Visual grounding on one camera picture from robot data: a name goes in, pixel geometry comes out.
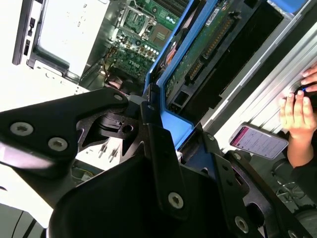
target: person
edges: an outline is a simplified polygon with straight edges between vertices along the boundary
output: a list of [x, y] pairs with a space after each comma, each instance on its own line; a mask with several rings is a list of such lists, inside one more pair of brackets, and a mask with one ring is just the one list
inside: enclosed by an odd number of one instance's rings
[[[302, 85], [317, 83], [317, 63], [303, 73]], [[317, 92], [317, 84], [307, 92]], [[317, 108], [312, 99], [299, 90], [280, 101], [280, 120], [289, 131], [287, 157], [294, 168], [292, 179], [317, 204]]]

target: hand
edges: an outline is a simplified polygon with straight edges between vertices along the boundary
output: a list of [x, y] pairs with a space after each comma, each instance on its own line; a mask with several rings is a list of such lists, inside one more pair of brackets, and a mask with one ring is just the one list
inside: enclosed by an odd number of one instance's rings
[[[307, 69], [303, 73], [303, 77], [305, 77], [305, 79], [302, 80], [303, 85], [307, 85], [310, 83], [317, 83], [317, 62], [314, 63], [310, 69]], [[317, 91], [317, 85], [310, 86], [306, 89], [306, 92], [316, 92], [316, 91]]]
[[282, 127], [290, 132], [294, 139], [311, 140], [317, 129], [311, 101], [304, 97], [304, 92], [298, 91], [294, 104], [294, 94], [280, 102], [280, 119]]

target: smartphone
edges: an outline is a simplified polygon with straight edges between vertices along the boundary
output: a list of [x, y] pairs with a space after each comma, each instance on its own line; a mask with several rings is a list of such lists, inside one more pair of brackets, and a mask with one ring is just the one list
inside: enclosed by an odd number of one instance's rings
[[229, 143], [235, 148], [269, 160], [273, 160], [288, 146], [287, 140], [246, 123], [239, 126]]

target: metal sheet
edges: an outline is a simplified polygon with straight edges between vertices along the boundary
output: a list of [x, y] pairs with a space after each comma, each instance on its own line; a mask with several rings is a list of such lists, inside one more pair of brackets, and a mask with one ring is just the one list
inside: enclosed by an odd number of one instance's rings
[[80, 77], [108, 6], [108, 0], [49, 0], [38, 49], [64, 60]]
[[216, 133], [215, 137], [224, 152], [235, 149], [228, 141], [243, 122], [273, 133], [281, 130], [278, 102], [296, 89], [302, 79], [301, 73], [316, 62], [316, 55], [317, 23]]

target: label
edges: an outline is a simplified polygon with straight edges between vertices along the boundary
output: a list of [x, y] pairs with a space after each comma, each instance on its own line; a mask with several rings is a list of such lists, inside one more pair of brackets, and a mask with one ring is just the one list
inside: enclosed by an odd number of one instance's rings
[[140, 65], [135, 63], [135, 62], [133, 62], [132, 60], [129, 60], [129, 64], [134, 66], [134, 67], [136, 67], [136, 68], [140, 68]]
[[215, 17], [217, 16], [217, 14], [218, 14], [219, 11], [220, 11], [220, 8], [216, 8], [216, 9], [212, 12], [212, 14], [210, 15], [208, 21], [206, 22], [206, 26], [209, 26], [209, 25], [212, 23], [212, 21], [215, 19]]

